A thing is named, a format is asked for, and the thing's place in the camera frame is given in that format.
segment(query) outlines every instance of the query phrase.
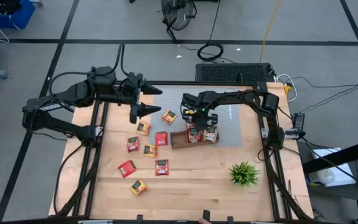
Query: electric fan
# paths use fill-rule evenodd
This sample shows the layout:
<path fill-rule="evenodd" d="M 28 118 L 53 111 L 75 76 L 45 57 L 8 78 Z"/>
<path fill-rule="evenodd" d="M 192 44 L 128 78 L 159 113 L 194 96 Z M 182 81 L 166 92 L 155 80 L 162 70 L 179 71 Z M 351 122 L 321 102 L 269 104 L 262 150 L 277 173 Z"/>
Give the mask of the electric fan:
<path fill-rule="evenodd" d="M 197 14 L 197 8 L 193 0 L 162 0 L 163 23 L 166 32 L 175 42 L 173 30 L 182 30 L 189 25 L 192 18 Z"/>

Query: wooden table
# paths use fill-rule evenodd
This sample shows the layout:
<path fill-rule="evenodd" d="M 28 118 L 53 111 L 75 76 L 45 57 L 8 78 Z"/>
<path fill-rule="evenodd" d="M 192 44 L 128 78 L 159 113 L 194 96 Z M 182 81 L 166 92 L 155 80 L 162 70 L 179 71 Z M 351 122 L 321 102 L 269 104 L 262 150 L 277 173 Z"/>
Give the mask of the wooden table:
<path fill-rule="evenodd" d="M 233 91 L 247 89 L 246 86 L 224 88 L 233 88 Z M 283 85 L 268 83 L 268 91 L 280 97 L 281 109 L 289 113 Z M 142 95 L 141 101 L 152 105 L 153 96 Z M 80 126 L 90 124 L 92 109 L 77 108 L 72 123 Z M 257 159 L 262 148 L 258 118 L 249 106 L 239 106 L 242 148 L 200 146 L 172 150 L 171 146 L 159 147 L 158 159 L 169 159 L 170 171 L 166 176 L 155 176 L 155 159 L 143 156 L 148 136 L 135 133 L 137 124 L 129 122 L 129 110 L 127 105 L 110 104 L 90 218 L 134 220 L 137 214 L 142 214 L 145 220 L 198 220 L 206 209 L 211 211 L 212 221 L 224 221 L 227 216 L 233 216 L 235 221 L 274 220 L 265 163 Z M 99 110 L 98 122 L 101 112 L 102 109 Z M 292 127 L 290 119 L 279 111 L 278 118 L 282 128 Z M 150 123 L 151 116 L 141 120 Z M 133 136 L 139 136 L 139 152 L 128 153 L 126 140 Z M 69 139 L 64 158 L 79 144 L 76 138 Z M 294 140 L 285 140 L 284 146 L 298 151 Z M 59 209 L 77 187 L 83 152 L 81 150 L 72 156 L 62 171 Z M 299 155 L 282 149 L 280 156 L 287 185 L 291 180 L 293 197 L 306 214 L 313 217 Z M 117 167 L 128 159 L 138 170 L 124 179 Z M 239 187 L 231 183 L 228 168 L 242 161 L 255 164 L 261 171 L 257 186 Z M 130 191 L 137 179 L 143 179 L 149 187 L 149 191 L 140 196 Z M 82 195 L 80 213 L 84 211 L 86 192 Z M 281 217 L 285 217 L 279 193 L 277 198 Z"/>

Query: potted plant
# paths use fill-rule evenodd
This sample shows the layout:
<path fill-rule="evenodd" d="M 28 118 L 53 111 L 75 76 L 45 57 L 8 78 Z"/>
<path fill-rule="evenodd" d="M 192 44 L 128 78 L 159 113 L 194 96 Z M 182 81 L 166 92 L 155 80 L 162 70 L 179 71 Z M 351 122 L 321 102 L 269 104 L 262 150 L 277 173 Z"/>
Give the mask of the potted plant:
<path fill-rule="evenodd" d="M 234 184 L 238 184 L 240 186 L 251 186 L 258 185 L 258 176 L 260 174 L 259 170 L 256 170 L 255 165 L 250 165 L 248 162 L 241 162 L 240 165 L 234 164 L 231 171 L 231 181 Z"/>

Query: yellow cable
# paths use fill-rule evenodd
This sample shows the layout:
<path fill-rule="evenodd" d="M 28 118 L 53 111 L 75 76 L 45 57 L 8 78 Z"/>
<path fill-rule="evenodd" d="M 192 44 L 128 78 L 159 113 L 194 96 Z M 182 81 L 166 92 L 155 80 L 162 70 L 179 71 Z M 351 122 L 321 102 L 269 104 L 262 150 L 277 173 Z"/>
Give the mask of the yellow cable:
<path fill-rule="evenodd" d="M 274 8 L 274 13 L 270 19 L 270 23 L 268 24 L 267 30 L 266 30 L 266 35 L 265 38 L 263 39 L 263 43 L 261 45 L 261 52 L 260 52 L 260 59 L 259 59 L 259 63 L 261 63 L 261 59 L 263 58 L 263 50 L 265 49 L 265 44 L 266 44 L 266 38 L 268 35 L 268 32 L 270 31 L 271 25 L 273 24 L 274 18 L 276 17 L 276 13 L 277 13 L 277 9 L 281 4 L 281 0 L 277 0 L 277 4 L 276 7 Z"/>

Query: wooden tray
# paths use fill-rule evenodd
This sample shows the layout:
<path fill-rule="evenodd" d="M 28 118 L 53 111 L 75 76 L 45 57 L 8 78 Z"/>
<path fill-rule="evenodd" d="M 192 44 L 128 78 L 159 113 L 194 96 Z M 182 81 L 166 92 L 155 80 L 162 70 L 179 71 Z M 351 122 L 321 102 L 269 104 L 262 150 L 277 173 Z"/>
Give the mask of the wooden tray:
<path fill-rule="evenodd" d="M 187 147 L 205 146 L 209 144 L 216 144 L 219 142 L 219 133 L 217 133 L 216 141 L 199 141 L 196 143 L 188 142 L 187 131 L 174 131 L 171 132 L 172 149 L 183 149 Z"/>

